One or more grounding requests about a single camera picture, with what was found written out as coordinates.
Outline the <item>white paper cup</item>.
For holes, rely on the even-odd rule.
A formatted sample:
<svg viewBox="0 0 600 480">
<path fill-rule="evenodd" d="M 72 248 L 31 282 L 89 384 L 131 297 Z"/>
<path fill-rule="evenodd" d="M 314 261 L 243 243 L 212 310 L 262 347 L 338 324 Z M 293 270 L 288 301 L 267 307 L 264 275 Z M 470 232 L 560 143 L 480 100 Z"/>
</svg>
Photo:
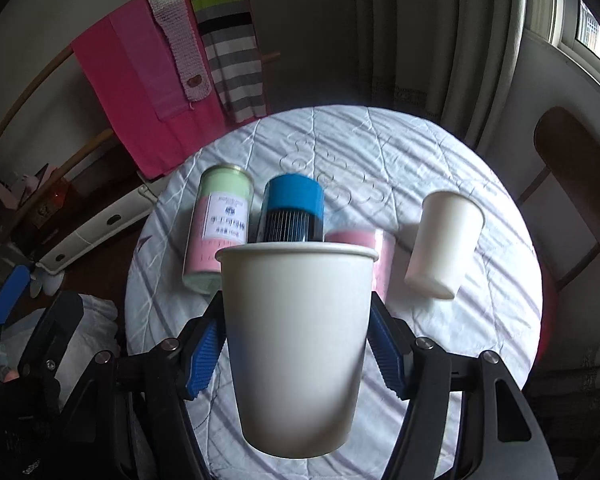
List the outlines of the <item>white paper cup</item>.
<svg viewBox="0 0 600 480">
<path fill-rule="evenodd" d="M 273 242 L 216 258 L 245 439 L 283 458 L 335 451 L 358 400 L 377 252 Z"/>
<path fill-rule="evenodd" d="M 437 191 L 422 202 L 422 216 L 405 284 L 422 296 L 453 300 L 460 290 L 486 222 L 480 207 L 464 195 Z"/>
</svg>

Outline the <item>red box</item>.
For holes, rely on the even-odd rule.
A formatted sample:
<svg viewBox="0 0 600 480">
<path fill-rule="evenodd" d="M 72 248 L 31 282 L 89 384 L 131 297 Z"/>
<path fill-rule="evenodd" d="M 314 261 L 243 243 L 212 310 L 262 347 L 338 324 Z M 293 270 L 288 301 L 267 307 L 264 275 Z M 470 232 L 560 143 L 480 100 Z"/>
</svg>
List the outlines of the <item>red box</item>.
<svg viewBox="0 0 600 480">
<path fill-rule="evenodd" d="M 56 181 L 33 206 L 28 215 L 29 222 L 37 229 L 53 217 L 64 206 L 71 184 L 64 178 Z"/>
</svg>

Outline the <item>pink white knitted scarf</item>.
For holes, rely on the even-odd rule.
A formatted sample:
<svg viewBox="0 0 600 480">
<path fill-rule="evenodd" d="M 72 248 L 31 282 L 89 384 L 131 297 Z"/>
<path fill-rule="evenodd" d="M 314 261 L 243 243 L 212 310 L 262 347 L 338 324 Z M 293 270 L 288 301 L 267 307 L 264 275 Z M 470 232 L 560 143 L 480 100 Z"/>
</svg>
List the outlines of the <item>pink white knitted scarf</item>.
<svg viewBox="0 0 600 480">
<path fill-rule="evenodd" d="M 211 93 L 211 82 L 197 33 L 190 19 L 187 0 L 147 0 L 156 23 L 172 52 L 178 79 L 189 102 L 199 102 Z"/>
</svg>

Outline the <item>striped green grey scarf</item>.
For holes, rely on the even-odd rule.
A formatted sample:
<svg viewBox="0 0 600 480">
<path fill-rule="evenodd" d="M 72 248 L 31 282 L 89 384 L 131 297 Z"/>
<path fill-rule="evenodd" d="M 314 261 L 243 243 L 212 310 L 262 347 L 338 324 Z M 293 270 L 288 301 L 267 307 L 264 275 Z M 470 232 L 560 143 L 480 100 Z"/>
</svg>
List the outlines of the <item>striped green grey scarf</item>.
<svg viewBox="0 0 600 480">
<path fill-rule="evenodd" d="M 266 115 L 262 56 L 249 0 L 189 0 L 211 79 L 226 114 L 241 124 Z"/>
</svg>

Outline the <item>brown wooden chair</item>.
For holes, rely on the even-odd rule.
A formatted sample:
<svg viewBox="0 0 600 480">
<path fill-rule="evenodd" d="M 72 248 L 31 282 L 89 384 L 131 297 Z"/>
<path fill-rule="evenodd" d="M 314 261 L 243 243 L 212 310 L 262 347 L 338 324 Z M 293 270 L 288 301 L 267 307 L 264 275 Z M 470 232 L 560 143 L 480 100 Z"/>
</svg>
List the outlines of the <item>brown wooden chair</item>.
<svg viewBox="0 0 600 480">
<path fill-rule="evenodd" d="M 560 292 L 600 255 L 600 142 L 569 110 L 555 106 L 536 124 L 533 145 L 544 168 L 520 194 L 516 204 L 522 205 L 552 176 L 596 240 L 580 261 L 556 282 Z"/>
</svg>

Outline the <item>blue black ribbed can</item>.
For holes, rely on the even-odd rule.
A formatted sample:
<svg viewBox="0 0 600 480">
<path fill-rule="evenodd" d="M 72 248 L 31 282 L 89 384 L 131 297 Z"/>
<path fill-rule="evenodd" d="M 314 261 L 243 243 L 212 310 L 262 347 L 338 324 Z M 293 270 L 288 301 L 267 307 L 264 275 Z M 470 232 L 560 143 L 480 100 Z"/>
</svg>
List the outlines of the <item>blue black ribbed can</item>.
<svg viewBox="0 0 600 480">
<path fill-rule="evenodd" d="M 265 242 L 322 242 L 324 191 L 303 174 L 280 174 L 265 185 L 262 204 L 253 217 L 249 240 Z"/>
</svg>

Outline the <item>window frame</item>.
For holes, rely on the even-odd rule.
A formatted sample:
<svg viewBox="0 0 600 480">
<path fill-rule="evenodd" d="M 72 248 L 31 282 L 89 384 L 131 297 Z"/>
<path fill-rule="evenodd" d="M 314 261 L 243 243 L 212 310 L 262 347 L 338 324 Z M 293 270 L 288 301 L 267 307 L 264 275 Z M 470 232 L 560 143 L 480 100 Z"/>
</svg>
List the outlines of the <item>window frame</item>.
<svg viewBox="0 0 600 480">
<path fill-rule="evenodd" d="M 527 0 L 524 26 L 600 84 L 600 22 L 584 0 Z"/>
</svg>

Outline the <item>wooden towel rack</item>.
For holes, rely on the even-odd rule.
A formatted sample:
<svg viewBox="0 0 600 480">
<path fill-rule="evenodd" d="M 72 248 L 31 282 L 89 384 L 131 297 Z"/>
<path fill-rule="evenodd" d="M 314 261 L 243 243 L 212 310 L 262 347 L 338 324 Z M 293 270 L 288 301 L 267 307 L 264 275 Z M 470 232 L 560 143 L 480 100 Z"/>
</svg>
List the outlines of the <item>wooden towel rack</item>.
<svg viewBox="0 0 600 480">
<path fill-rule="evenodd" d="M 114 130 L 72 42 L 130 0 L 10 0 L 0 15 L 0 180 L 59 167 L 104 129 Z M 216 93 L 206 51 L 197 33 Z"/>
</svg>

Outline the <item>white striped quilted tablecloth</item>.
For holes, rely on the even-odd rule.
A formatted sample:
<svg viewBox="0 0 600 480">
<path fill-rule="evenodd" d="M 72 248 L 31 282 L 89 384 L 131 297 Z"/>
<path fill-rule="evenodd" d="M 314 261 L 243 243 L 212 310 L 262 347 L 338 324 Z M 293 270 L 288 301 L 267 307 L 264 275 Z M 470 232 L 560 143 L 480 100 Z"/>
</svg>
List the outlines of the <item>white striped quilted tablecloth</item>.
<svg viewBox="0 0 600 480">
<path fill-rule="evenodd" d="M 498 353 L 519 387 L 538 351 L 542 280 L 522 215 L 504 184 L 463 142 L 415 116 L 365 106 L 299 108 L 239 128 L 189 157 L 171 176 L 145 223 L 125 293 L 126 346 L 144 353 L 176 336 L 210 301 L 183 285 L 190 217 L 204 170 L 227 162 L 253 178 L 259 214 L 266 182 L 304 174 L 325 193 L 324 230 L 382 229 L 396 239 L 386 306 L 417 336 L 445 350 Z M 432 192 L 468 196 L 484 213 L 474 256 L 453 301 L 431 300 L 404 283 L 422 201 Z M 367 345 L 347 442 L 310 460 L 280 460 L 242 436 L 225 346 L 210 385 L 186 403 L 201 454 L 215 479 L 379 479 L 407 403 L 382 380 Z"/>
</svg>

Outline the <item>hot pink towel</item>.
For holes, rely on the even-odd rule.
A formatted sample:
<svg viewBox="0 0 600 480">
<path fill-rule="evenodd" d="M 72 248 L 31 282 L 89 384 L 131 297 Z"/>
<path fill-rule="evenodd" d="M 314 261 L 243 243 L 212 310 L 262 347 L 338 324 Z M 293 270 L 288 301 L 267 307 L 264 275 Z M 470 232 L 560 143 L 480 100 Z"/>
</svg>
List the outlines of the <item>hot pink towel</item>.
<svg viewBox="0 0 600 480">
<path fill-rule="evenodd" d="M 72 50 L 114 132 L 140 172 L 155 179 L 235 125 L 215 93 L 199 102 L 187 100 L 185 112 L 159 119 L 112 28 L 110 14 L 76 37 Z"/>
</svg>

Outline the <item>green pink cookie can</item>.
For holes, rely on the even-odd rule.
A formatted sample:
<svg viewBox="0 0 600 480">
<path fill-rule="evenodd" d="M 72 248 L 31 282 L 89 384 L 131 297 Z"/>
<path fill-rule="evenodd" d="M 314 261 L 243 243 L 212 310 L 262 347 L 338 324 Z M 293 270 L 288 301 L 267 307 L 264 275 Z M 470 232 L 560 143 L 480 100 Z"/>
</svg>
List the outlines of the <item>green pink cookie can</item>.
<svg viewBox="0 0 600 480">
<path fill-rule="evenodd" d="M 252 196 L 252 179 L 238 166 L 215 165 L 201 175 L 183 263 L 188 289 L 214 295 L 221 288 L 215 254 L 247 243 Z"/>
</svg>

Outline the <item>light pink towel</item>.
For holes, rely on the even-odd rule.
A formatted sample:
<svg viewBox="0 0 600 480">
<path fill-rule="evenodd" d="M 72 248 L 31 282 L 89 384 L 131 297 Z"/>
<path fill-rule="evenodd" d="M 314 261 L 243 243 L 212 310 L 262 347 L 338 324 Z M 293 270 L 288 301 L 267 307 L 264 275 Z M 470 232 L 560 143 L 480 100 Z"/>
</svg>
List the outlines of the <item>light pink towel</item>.
<svg viewBox="0 0 600 480">
<path fill-rule="evenodd" d="M 147 0 L 125 3 L 109 19 L 158 118 L 167 120 L 185 112 L 188 101 L 171 50 Z"/>
</svg>

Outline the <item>beige curtain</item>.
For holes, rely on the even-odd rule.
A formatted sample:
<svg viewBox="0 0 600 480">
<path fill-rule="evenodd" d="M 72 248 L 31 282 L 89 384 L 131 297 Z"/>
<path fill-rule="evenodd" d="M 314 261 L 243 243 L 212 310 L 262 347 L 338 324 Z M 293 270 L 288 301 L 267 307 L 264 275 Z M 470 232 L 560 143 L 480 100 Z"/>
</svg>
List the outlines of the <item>beige curtain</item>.
<svg viewBox="0 0 600 480">
<path fill-rule="evenodd" d="M 355 0 L 355 11 L 363 99 L 484 148 L 514 79 L 526 0 Z"/>
</svg>

